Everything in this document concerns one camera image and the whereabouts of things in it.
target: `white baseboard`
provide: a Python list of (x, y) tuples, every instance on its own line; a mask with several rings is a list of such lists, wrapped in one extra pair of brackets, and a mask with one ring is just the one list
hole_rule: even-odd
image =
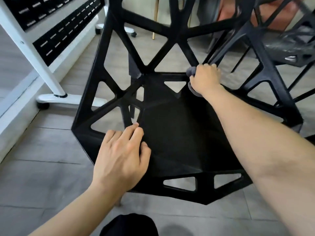
[[(59, 82), (94, 38), (97, 22), (96, 16), (49, 66)], [(51, 93), (51, 90), (38, 77), (0, 118), (0, 162), (37, 115), (36, 97), (44, 93)]]

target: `caster wheel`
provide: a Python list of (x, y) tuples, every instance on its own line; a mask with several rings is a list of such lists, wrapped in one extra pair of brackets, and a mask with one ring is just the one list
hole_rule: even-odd
[(100, 35), (100, 33), (101, 33), (101, 29), (99, 29), (99, 28), (95, 28), (95, 33), (96, 33), (97, 35)]
[(37, 103), (37, 107), (39, 110), (46, 110), (49, 108), (49, 103)]

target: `orange chair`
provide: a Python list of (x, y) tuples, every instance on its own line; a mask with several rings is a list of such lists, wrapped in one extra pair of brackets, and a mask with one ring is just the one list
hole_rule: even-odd
[[(272, 15), (272, 13), (276, 11), (282, 1), (283, 0), (277, 0), (259, 6), (263, 22), (265, 22)], [(296, 15), (298, 9), (299, 8), (297, 5), (291, 1), (280, 11), (268, 28), (272, 30), (284, 31)], [(218, 21), (231, 18), (234, 12), (235, 0), (221, 0)], [(254, 12), (251, 17), (251, 22), (254, 24), (254, 26), (257, 26), (257, 19)]]

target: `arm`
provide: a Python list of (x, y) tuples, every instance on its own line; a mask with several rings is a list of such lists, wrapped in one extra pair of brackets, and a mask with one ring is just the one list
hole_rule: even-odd
[(90, 235), (122, 195), (132, 189), (147, 171), (151, 150), (141, 143), (139, 124), (121, 131), (107, 131), (90, 187), (31, 236)]
[(212, 105), (238, 160), (294, 235), (315, 232), (315, 146), (230, 94), (215, 65), (199, 65), (191, 85)]

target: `white pole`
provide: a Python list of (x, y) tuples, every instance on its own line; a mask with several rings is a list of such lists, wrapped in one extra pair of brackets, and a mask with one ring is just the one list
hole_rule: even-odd
[(0, 24), (25, 55), (34, 69), (38, 72), (41, 78), (45, 81), (48, 87), (52, 90), (54, 95), (64, 96), (65, 91), (49, 70), (48, 66), (45, 64), (33, 44), (29, 42), (25, 32), (22, 30), (3, 0), (0, 0)]

